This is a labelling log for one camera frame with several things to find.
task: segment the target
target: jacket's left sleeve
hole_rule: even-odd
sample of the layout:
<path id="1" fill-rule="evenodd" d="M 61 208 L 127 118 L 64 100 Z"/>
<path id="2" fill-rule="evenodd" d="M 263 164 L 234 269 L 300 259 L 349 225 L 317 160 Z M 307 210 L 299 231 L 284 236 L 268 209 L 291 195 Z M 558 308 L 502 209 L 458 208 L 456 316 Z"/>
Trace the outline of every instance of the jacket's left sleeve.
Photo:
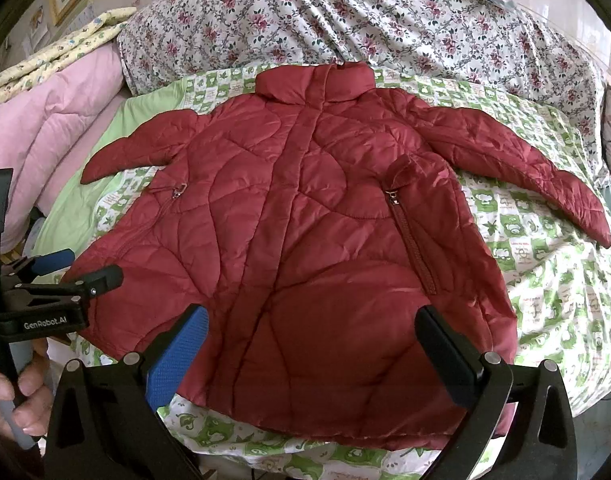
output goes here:
<path id="1" fill-rule="evenodd" d="M 471 108 L 425 107 L 412 98 L 410 122 L 451 165 L 536 191 L 559 206 L 590 237 L 608 248 L 610 228 L 592 190 L 512 130 Z"/>
<path id="2" fill-rule="evenodd" d="M 83 169 L 81 184 L 141 166 L 165 166 L 210 121 L 193 110 L 172 110 L 141 124 L 132 135 L 98 150 Z"/>

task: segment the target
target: red jacket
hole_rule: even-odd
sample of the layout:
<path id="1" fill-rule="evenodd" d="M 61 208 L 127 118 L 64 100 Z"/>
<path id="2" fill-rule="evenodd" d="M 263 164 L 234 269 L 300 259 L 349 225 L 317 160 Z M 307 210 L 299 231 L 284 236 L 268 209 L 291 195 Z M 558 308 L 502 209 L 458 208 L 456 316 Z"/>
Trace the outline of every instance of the red jacket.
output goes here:
<path id="1" fill-rule="evenodd" d="M 84 336 L 121 358 L 201 303 L 210 332 L 179 394 L 352 446 L 442 448 L 463 416 L 415 338 L 420 306 L 479 351 L 517 350 L 451 166 L 537 191 L 611 243 L 575 176 L 479 110 L 375 88 L 364 63 L 282 66 L 210 115 L 160 114 L 100 150 L 81 183 L 152 165 L 167 167 L 68 273 L 124 270 Z"/>

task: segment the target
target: jacket pocket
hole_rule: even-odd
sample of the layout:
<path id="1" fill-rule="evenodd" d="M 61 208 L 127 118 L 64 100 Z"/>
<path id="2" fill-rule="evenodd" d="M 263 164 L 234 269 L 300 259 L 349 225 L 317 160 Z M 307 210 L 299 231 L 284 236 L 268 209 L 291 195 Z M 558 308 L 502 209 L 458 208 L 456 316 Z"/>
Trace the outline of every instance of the jacket pocket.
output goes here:
<path id="1" fill-rule="evenodd" d="M 401 233 L 401 237 L 403 238 L 403 243 L 405 244 L 405 248 L 410 259 L 410 264 L 412 264 L 412 267 L 419 276 L 425 291 L 428 294 L 435 295 L 437 293 L 437 284 L 429 270 L 428 265 L 423 260 L 418 243 L 414 239 L 412 229 L 410 228 L 410 221 L 408 220 L 405 208 L 399 199 L 398 190 L 386 189 L 385 195 L 390 206 L 390 211 L 392 211 L 394 221 L 396 222 L 399 232 Z"/>

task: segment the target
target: zipper pull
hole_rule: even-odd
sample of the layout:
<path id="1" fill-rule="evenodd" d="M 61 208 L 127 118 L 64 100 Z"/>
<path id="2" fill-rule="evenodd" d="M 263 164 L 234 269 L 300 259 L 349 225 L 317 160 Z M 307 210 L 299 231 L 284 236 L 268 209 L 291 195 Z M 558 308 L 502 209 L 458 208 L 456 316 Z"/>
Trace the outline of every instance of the zipper pull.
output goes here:
<path id="1" fill-rule="evenodd" d="M 188 184 L 181 184 L 179 187 L 175 188 L 174 191 L 172 192 L 172 198 L 178 198 L 180 197 L 183 192 L 188 189 Z"/>
<path id="2" fill-rule="evenodd" d="M 385 193 L 390 199 L 390 204 L 399 205 L 399 195 L 396 191 L 386 191 Z"/>

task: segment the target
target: pink quilt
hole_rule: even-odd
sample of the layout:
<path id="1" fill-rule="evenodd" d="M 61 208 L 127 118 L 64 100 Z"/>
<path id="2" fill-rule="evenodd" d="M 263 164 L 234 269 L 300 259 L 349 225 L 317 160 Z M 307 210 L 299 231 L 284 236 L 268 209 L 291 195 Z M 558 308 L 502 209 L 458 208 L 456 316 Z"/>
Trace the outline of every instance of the pink quilt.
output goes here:
<path id="1" fill-rule="evenodd" d="M 82 57 L 0 106 L 0 168 L 13 168 L 1 251 L 23 238 L 52 174 L 123 84 L 114 43 Z"/>

